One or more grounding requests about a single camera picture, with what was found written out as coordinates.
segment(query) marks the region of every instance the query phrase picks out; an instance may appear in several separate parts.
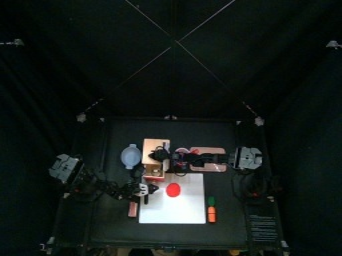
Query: table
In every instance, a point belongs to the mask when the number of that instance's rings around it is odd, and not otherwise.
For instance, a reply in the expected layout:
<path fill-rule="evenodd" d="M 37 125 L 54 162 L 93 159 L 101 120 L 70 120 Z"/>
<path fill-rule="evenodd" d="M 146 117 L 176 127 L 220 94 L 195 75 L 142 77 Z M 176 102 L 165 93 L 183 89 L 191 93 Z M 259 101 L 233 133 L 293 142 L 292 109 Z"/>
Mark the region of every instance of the table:
<path fill-rule="evenodd" d="M 144 138 L 169 139 L 171 151 L 179 147 L 221 147 L 233 152 L 237 146 L 256 147 L 263 152 L 263 171 L 271 175 L 263 127 L 252 120 L 193 120 L 105 118 L 81 125 L 73 143 L 88 167 L 102 172 L 108 181 L 122 185 L 129 176 L 120 161 L 121 150 L 130 144 L 142 148 Z M 245 206 L 232 193 L 233 170 L 204 173 L 204 196 L 215 196 L 215 224 L 138 224 L 126 217 L 128 201 L 108 195 L 94 202 L 72 198 L 60 202 L 53 229 L 54 247 L 140 247 L 173 249 L 248 249 L 263 247 L 280 252 L 281 229 L 275 203 Z M 249 215 L 272 216 L 276 220 L 273 243 L 252 241 Z"/>

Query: white surface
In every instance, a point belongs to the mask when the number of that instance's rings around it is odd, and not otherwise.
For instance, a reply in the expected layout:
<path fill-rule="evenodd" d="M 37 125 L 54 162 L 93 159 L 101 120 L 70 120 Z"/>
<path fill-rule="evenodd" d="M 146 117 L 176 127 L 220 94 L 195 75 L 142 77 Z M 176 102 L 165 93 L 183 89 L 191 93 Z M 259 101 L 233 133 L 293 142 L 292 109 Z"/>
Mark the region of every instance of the white surface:
<path fill-rule="evenodd" d="M 180 185 L 180 195 L 169 197 L 165 188 L 169 183 Z M 148 196 L 148 204 L 140 200 L 138 223 L 204 224 L 205 205 L 203 174 L 179 177 L 165 174 L 165 181 L 157 182 L 159 190 Z"/>

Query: red object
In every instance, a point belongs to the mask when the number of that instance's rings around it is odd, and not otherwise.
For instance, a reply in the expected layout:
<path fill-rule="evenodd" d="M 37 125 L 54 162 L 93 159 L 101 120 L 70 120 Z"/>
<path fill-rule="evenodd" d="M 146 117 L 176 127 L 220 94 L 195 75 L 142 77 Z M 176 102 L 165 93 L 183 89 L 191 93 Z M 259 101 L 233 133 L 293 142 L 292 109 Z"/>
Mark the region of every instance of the red object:
<path fill-rule="evenodd" d="M 180 186 L 177 183 L 169 183 L 165 188 L 165 193 L 169 197 L 176 197 L 180 194 Z"/>

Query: orange object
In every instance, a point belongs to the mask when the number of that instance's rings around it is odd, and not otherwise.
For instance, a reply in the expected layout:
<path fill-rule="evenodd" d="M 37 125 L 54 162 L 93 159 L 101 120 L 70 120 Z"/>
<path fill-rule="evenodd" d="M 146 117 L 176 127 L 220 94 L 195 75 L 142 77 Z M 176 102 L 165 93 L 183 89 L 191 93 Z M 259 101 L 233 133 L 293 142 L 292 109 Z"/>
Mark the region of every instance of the orange object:
<path fill-rule="evenodd" d="M 216 222 L 216 209 L 213 206 L 208 207 L 208 222 Z"/>

